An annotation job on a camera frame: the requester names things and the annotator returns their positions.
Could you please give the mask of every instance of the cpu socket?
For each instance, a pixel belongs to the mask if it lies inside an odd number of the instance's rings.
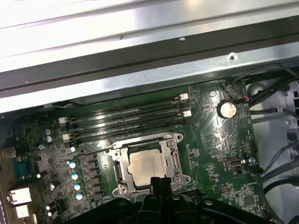
[[[158,133],[117,141],[105,153],[112,157],[118,187],[113,196],[131,198],[150,190],[151,177],[170,177],[172,189],[191,181],[183,175],[177,144],[179,133]]]

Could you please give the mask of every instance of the integrated circuit chip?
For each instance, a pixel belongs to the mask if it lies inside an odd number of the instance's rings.
[[[166,161],[163,161],[157,148],[130,154],[129,159],[128,172],[133,176],[136,186],[150,185],[151,177],[166,175]]]
[[[254,203],[254,198],[252,195],[245,196],[243,199],[244,199],[244,205],[251,205]]]

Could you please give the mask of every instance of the mounting hole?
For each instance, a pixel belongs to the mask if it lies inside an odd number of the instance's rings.
[[[232,52],[228,55],[228,61],[233,63],[235,61],[237,61],[238,57],[237,57],[237,54]]]

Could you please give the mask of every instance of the motherboard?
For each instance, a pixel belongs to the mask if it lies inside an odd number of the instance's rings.
[[[240,92],[243,82],[217,80],[20,118],[17,184],[41,183],[34,212],[45,224],[114,198],[134,201],[152,176],[170,177],[172,190],[195,203],[198,192],[261,216],[257,149]]]

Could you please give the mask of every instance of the metal frame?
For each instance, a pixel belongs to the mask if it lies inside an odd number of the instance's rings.
[[[0,71],[299,15],[297,0],[26,0],[0,6]]]
[[[270,63],[292,65],[299,59],[299,42],[212,57],[133,72],[100,80],[0,98],[0,113],[100,94],[97,101],[238,75]]]
[[[149,192],[146,190],[137,190],[134,186],[132,175],[128,172],[127,167],[130,165],[128,147],[137,147],[148,143],[158,143],[161,147],[162,156],[167,161],[166,176],[172,179],[172,189],[178,189],[191,181],[191,177],[183,175],[178,155],[177,144],[184,139],[179,133],[158,133],[143,137],[121,140],[115,142],[114,149],[105,152],[112,157],[113,161],[119,162],[121,176],[125,182],[118,183],[118,187],[113,190],[115,197],[135,197],[139,194]],[[118,168],[114,167],[115,176],[118,176]]]

